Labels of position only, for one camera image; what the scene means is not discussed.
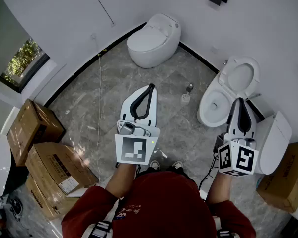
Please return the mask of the white egg-shaped toilet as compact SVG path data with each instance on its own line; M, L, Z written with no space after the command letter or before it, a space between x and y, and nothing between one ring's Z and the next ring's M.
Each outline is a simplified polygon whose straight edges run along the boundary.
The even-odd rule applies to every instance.
M180 36L180 23L158 13L127 39L127 47L137 66L152 68L167 61L175 53Z

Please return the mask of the cardboard box with white label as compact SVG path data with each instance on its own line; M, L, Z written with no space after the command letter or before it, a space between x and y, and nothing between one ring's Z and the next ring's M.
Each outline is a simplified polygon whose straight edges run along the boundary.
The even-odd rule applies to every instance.
M75 149L59 143L33 144L26 166L36 181L45 187L57 185L64 195L98 182Z

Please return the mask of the person's left forearm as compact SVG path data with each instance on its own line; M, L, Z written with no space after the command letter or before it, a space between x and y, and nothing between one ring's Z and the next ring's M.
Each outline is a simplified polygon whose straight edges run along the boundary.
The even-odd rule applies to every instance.
M132 187L137 165L120 163L106 186L106 190L116 198L124 197Z

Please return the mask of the window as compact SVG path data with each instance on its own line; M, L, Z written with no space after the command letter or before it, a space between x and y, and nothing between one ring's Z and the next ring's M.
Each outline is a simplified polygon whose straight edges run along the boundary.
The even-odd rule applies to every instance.
M0 76L0 82L21 93L49 59L50 57L30 37L8 63Z

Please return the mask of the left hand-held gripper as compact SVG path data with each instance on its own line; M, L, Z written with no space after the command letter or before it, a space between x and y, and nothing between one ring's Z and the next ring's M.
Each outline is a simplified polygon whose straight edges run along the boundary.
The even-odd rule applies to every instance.
M160 129L156 127L156 86L150 83L126 98L121 106L120 119L115 135L117 162L148 164L160 136Z

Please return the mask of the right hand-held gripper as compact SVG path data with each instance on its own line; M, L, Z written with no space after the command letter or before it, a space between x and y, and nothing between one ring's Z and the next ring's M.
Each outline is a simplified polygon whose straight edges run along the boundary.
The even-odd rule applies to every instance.
M239 128L239 98L235 99L227 119L227 133L223 136L223 145L218 148L219 172L234 177L254 174L259 156L256 148L255 134L257 121L251 107L245 100L242 102L242 130Z

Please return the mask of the white closed-lid toilet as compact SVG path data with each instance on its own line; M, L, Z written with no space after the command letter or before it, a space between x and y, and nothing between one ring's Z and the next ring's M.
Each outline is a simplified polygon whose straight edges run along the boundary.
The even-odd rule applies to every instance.
M278 111L257 124L256 150L259 152L255 172L269 175L282 160L292 135L292 129Z

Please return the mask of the white toilet with raised seat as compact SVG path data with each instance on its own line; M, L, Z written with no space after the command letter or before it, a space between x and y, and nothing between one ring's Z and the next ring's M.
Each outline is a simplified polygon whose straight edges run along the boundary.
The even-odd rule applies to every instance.
M207 127L226 123L236 98L248 99L260 83L260 65L249 56L231 56L203 94L197 120Z

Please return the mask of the person's red sweatshirt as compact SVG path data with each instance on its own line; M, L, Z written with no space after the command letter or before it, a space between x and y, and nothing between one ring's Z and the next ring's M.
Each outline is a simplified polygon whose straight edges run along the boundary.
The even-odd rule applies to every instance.
M103 221L118 198L99 186L89 188L62 220L63 238L81 238ZM171 171L141 175L119 203L113 238L216 238L213 219L241 238L256 238L249 219L229 200L208 204L196 184Z

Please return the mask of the person's right forearm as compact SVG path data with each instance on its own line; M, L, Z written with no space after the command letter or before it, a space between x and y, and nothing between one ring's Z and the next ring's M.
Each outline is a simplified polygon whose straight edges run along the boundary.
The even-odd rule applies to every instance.
M218 172L209 189L206 203L213 205L230 200L231 185L232 176Z

